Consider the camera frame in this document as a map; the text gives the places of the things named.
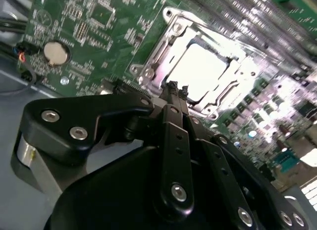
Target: green circuit board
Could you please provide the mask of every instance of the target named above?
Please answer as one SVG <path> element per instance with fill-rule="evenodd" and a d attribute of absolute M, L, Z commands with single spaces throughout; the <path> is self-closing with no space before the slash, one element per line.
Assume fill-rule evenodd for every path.
<path fill-rule="evenodd" d="M 43 84 L 64 96 L 97 94 L 105 80 L 118 78 L 137 86 L 129 67 L 144 64 L 164 32 L 165 6 L 197 10 L 180 0 L 34 0 L 24 40 L 39 47 L 60 41 L 70 61 L 50 66 L 43 54 L 28 59 Z"/>
<path fill-rule="evenodd" d="M 272 0 L 315 39 L 317 39 L 317 6 L 311 0 Z"/>
<path fill-rule="evenodd" d="M 24 41 L 40 47 L 41 52 L 27 56 L 27 60 L 41 75 L 41 83 L 62 96 L 100 94 L 105 82 L 113 82 L 118 79 L 131 87 L 141 89 L 137 77 L 131 72 L 130 67 L 133 64 L 145 64 L 151 51 L 165 32 L 167 28 L 167 23 L 163 18 L 165 7 L 170 6 L 192 12 L 219 33 L 241 29 L 240 24 L 237 23 L 241 16 L 236 15 L 224 4 L 218 3 L 222 0 L 201 1 L 206 1 L 210 8 L 209 12 L 201 9 L 192 0 L 33 0 Z M 245 8 L 252 9 L 254 1 L 245 1 L 248 2 Z M 297 6 L 305 7 L 306 17 L 313 16 L 311 7 L 307 4 L 297 4 Z M 294 17 L 295 14 L 299 16 L 297 13 L 291 13 L 289 17 L 310 30 L 305 27 L 308 23 L 299 21 L 297 17 Z M 248 32 L 244 35 L 246 39 L 250 38 Z M 289 36 L 290 39 L 293 39 L 295 33 L 289 33 Z M 49 64 L 43 54 L 45 44 L 53 41 L 63 43 L 69 51 L 68 61 L 62 65 Z M 68 80 L 67 84 L 62 83 L 64 77 Z M 255 84 L 258 94 L 265 92 L 265 86 L 261 84 L 263 78 L 259 76 Z M 289 103 L 296 101 L 293 92 L 300 88 L 300 84 L 294 85 L 287 80 L 286 76 L 276 78 L 274 75 L 270 75 L 266 76 L 265 80 L 268 82 L 267 84 L 271 80 L 274 80 L 275 83 L 279 82 L 283 86 L 292 84 L 291 91 L 287 90 L 287 92 L 277 94 Z M 299 100 L 304 98 L 311 100 L 312 103 L 317 103 L 315 95 L 307 93 L 298 97 Z M 262 110 L 263 106 L 268 103 L 274 105 L 272 100 L 260 101 L 261 105 L 257 111 Z M 285 164 L 284 169 L 286 170 L 297 164 L 298 159 L 293 158 L 292 153 L 281 157 L 275 142 L 268 142 L 268 134 L 276 131 L 276 123 L 271 123 L 268 130 L 259 130 L 258 137 L 253 139 L 245 131 L 245 127 L 253 121 L 252 116 L 245 118 L 241 129 L 230 130 L 228 124 L 236 118 L 233 116 L 236 112 L 233 110 L 235 108 L 231 107 L 222 112 L 216 122 L 207 119 L 201 121 L 211 131 L 222 133 L 233 142 L 239 141 L 240 149 L 246 156 L 251 160 L 257 158 L 257 161 L 253 162 L 257 167 L 267 163 L 273 169 L 285 162 L 284 160 L 291 160 L 291 164 L 289 162 L 287 165 Z M 289 113 L 283 117 L 283 123 L 287 124 L 289 128 L 303 132 L 310 125 L 310 122 L 302 117 L 291 120 L 292 115 Z"/>

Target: capacitor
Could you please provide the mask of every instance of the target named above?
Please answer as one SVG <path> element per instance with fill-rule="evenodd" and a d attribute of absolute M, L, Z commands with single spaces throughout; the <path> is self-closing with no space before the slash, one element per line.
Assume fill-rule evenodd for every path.
<path fill-rule="evenodd" d="M 289 129 L 285 127 L 284 125 L 280 125 L 278 129 L 284 134 L 285 137 L 289 137 L 291 135 L 291 132 L 289 131 Z"/>
<path fill-rule="evenodd" d="M 309 120 L 313 123 L 313 125 L 317 124 L 317 114 L 311 116 Z"/>
<path fill-rule="evenodd" d="M 266 122 L 264 121 L 264 119 L 259 114 L 255 115 L 254 119 L 259 124 L 259 126 L 261 128 L 264 128 L 266 126 Z"/>
<path fill-rule="evenodd" d="M 271 106 L 269 105 L 265 106 L 264 110 L 269 115 L 270 118 L 277 118 L 278 112 L 275 111 Z"/>
<path fill-rule="evenodd" d="M 288 149 L 287 146 L 281 140 L 277 140 L 276 145 L 281 150 L 281 152 L 286 152 Z"/>
<path fill-rule="evenodd" d="M 258 132 L 256 131 L 255 128 L 252 128 L 251 126 L 247 126 L 245 128 L 246 133 L 248 134 L 249 137 L 254 138 Z"/>
<path fill-rule="evenodd" d="M 277 104 L 280 110 L 285 110 L 288 108 L 287 103 L 284 100 L 282 100 L 280 97 L 275 97 L 273 99 L 273 102 Z"/>
<path fill-rule="evenodd" d="M 239 141 L 234 142 L 233 145 L 234 145 L 236 148 L 241 148 L 241 143 L 240 143 Z"/>

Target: screw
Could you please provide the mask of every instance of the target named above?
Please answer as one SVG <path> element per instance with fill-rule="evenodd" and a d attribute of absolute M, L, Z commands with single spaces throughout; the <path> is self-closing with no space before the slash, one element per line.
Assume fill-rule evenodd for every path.
<path fill-rule="evenodd" d="M 295 218 L 295 221 L 300 225 L 300 226 L 305 226 L 304 221 L 299 217 L 297 214 L 293 213 L 293 217 Z"/>
<path fill-rule="evenodd" d="M 248 227 L 251 227 L 253 225 L 253 221 L 250 214 L 247 211 L 245 211 L 243 208 L 239 207 L 238 215 L 245 225 L 247 225 Z"/>
<path fill-rule="evenodd" d="M 140 78 L 139 78 L 139 85 L 142 85 L 142 82 L 143 82 L 143 77 L 140 76 Z"/>
<path fill-rule="evenodd" d="M 149 101 L 144 100 L 144 99 L 141 99 L 141 102 L 142 102 L 143 104 L 145 104 L 145 105 L 149 105 L 149 104 L 150 104 Z"/>
<path fill-rule="evenodd" d="M 138 73 L 138 69 L 137 69 L 137 67 L 135 67 L 135 66 L 134 66 L 134 67 L 132 67 L 132 72 L 133 72 L 133 73 L 135 73 L 135 74 L 136 74 L 136 73 Z"/>
<path fill-rule="evenodd" d="M 63 76 L 61 79 L 60 79 L 60 84 L 61 85 L 68 85 L 69 83 L 69 79 L 66 77 L 66 76 Z"/>
<path fill-rule="evenodd" d="M 59 120 L 59 115 L 55 111 L 46 110 L 41 114 L 41 117 L 46 122 L 57 122 Z"/>
<path fill-rule="evenodd" d="M 224 144 L 228 144 L 227 140 L 224 137 L 219 137 L 220 141 Z"/>
<path fill-rule="evenodd" d="M 184 202 L 187 199 L 186 191 L 182 186 L 179 184 L 174 184 L 172 186 L 172 195 L 177 199 L 179 202 Z"/>
<path fill-rule="evenodd" d="M 148 68 L 145 70 L 145 77 L 148 79 L 152 79 L 154 77 L 154 70 L 152 68 Z"/>
<path fill-rule="evenodd" d="M 175 23 L 173 26 L 173 31 L 175 35 L 181 35 L 183 26 L 180 23 Z"/>
<path fill-rule="evenodd" d="M 88 132 L 83 127 L 72 127 L 69 134 L 76 140 L 85 140 L 88 137 Z"/>
<path fill-rule="evenodd" d="M 288 225 L 288 226 L 292 226 L 292 220 L 289 218 L 289 216 L 287 216 L 286 213 L 284 213 L 283 211 L 280 212 L 280 216 L 282 218 L 282 220 Z"/>
<path fill-rule="evenodd" d="M 174 107 L 171 107 L 170 110 L 172 110 L 176 114 L 178 113 L 178 110 L 176 108 L 174 108 Z"/>
<path fill-rule="evenodd" d="M 193 117 L 193 121 L 194 121 L 195 124 L 199 124 L 199 120 L 196 119 L 195 117 Z"/>

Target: motherboard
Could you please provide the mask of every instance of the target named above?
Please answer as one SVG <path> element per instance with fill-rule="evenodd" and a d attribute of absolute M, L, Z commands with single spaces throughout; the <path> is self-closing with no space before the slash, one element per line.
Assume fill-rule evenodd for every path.
<path fill-rule="evenodd" d="M 34 0 L 27 60 L 67 97 L 120 82 L 158 98 L 177 81 L 191 113 L 285 189 L 317 174 L 316 1 Z"/>

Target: red wire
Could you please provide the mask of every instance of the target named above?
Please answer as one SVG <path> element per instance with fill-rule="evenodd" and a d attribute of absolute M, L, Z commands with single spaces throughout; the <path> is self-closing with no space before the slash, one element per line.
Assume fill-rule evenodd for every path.
<path fill-rule="evenodd" d="M 24 55 L 24 53 L 20 53 L 20 55 L 19 55 L 19 60 L 20 60 L 21 62 L 25 62 L 25 55 Z"/>

